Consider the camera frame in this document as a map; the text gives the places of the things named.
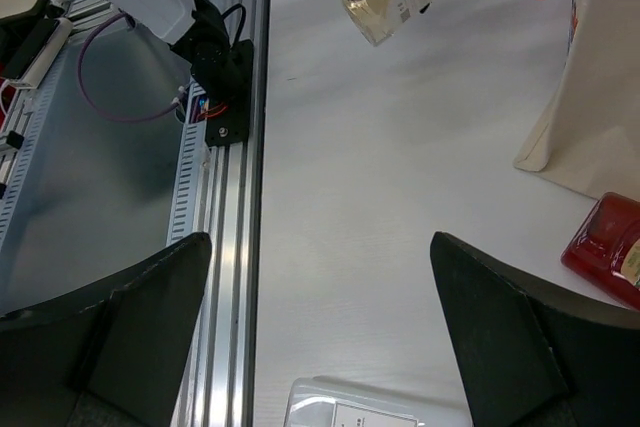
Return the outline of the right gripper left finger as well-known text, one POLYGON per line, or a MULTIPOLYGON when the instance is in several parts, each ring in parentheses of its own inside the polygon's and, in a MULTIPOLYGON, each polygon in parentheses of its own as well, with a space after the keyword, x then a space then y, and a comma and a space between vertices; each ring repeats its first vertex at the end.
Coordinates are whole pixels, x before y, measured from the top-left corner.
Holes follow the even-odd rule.
POLYGON ((4 426, 168 426, 212 244, 192 233, 151 257, 1 318, 4 426))

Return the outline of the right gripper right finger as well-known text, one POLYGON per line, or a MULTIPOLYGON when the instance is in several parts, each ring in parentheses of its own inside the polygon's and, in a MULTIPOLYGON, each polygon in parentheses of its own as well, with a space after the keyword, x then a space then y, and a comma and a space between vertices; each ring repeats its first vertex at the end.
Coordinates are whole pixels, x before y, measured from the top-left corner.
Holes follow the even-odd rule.
POLYGON ((445 232, 430 259, 476 426, 636 426, 639 315, 445 232))

